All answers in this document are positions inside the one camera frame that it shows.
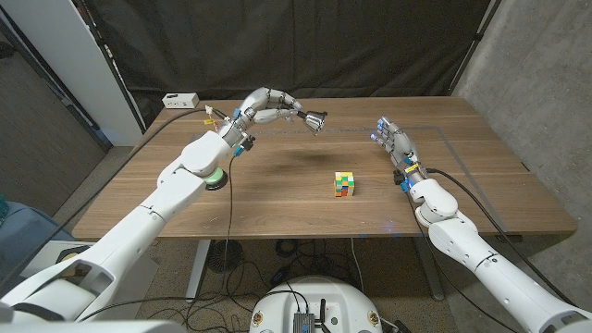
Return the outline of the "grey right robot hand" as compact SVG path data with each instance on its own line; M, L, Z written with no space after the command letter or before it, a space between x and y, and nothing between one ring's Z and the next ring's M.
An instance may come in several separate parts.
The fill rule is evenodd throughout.
M394 122L383 116L377 121L376 130L370 138L384 148L395 167L405 169L419 161L413 141Z

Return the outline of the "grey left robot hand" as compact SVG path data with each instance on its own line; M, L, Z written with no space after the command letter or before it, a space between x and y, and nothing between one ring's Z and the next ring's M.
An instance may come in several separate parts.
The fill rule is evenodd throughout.
M288 118L302 111L300 102L286 92L261 87L251 92L240 104L238 122L246 129Z

